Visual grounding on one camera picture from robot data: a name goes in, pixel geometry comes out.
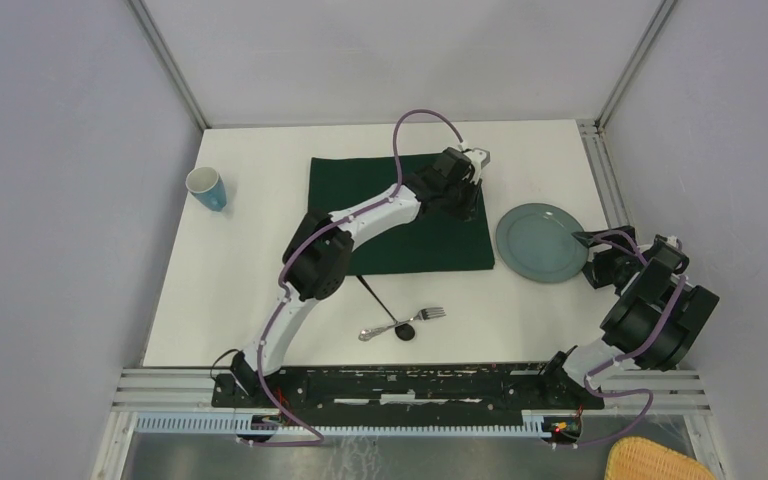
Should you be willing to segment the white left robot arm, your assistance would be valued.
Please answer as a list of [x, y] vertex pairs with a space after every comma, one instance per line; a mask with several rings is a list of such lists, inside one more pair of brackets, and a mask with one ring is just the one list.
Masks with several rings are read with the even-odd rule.
[[283, 254], [278, 279], [282, 292], [275, 310], [259, 335], [232, 359], [230, 375], [239, 397], [254, 407], [272, 399], [275, 382], [270, 375], [283, 366], [311, 310], [341, 287], [354, 250], [436, 211], [470, 220], [489, 163], [485, 149], [449, 147], [432, 164], [410, 174], [399, 172], [395, 184], [357, 205], [331, 212], [309, 210]]

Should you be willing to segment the teal ceramic dinner plate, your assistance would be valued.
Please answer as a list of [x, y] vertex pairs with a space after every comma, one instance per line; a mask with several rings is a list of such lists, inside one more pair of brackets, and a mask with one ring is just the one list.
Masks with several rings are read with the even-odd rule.
[[502, 262], [520, 276], [543, 284], [562, 283], [578, 275], [588, 250], [575, 238], [583, 227], [565, 210], [527, 203], [506, 212], [495, 229]]

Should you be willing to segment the dark green cloth placemat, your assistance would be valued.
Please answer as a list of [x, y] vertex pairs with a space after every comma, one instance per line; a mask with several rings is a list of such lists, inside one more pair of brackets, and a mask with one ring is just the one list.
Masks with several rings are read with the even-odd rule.
[[[391, 157], [325, 159], [310, 162], [310, 209], [347, 209], [392, 188], [396, 182]], [[494, 268], [495, 258], [484, 199], [468, 221], [443, 211], [390, 229], [353, 251], [351, 276], [481, 271]]]

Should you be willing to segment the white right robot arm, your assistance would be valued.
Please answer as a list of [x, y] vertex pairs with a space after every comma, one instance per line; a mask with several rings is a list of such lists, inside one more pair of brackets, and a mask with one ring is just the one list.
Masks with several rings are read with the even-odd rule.
[[690, 282], [690, 258], [675, 236], [636, 242], [630, 225], [579, 231], [572, 237], [586, 249], [604, 249], [585, 263], [583, 273], [595, 288], [612, 287], [617, 296], [595, 341], [558, 352], [537, 382], [540, 400], [562, 408], [578, 393], [590, 392], [610, 375], [629, 370], [667, 371], [688, 354], [720, 302], [709, 289]]

